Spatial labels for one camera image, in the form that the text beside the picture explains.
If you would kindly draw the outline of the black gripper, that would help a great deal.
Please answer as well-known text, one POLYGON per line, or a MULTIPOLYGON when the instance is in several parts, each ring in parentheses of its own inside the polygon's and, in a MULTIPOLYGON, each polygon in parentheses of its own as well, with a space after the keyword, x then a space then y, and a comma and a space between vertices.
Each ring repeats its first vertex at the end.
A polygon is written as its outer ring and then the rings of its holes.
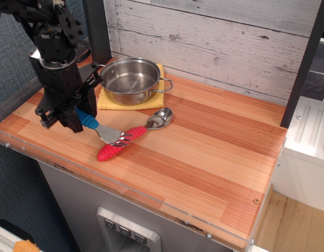
POLYGON ((71 62, 45 61, 40 56, 31 56, 30 61, 38 80, 44 88, 44 95, 35 112, 45 128, 59 121, 74 133, 83 131, 76 108, 97 116, 97 102, 94 88, 101 82, 98 71, 101 65, 92 62, 78 67, 71 62))

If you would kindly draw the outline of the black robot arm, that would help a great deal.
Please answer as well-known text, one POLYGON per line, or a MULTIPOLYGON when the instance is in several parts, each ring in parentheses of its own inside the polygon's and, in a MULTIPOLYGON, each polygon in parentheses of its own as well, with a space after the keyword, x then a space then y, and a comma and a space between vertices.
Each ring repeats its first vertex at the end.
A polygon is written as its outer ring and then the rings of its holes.
POLYGON ((0 1, 0 14, 12 15, 36 46, 30 55, 44 95, 35 113, 45 128, 59 121, 74 133, 96 117, 94 88, 101 65, 77 65, 82 28, 65 1, 0 1))

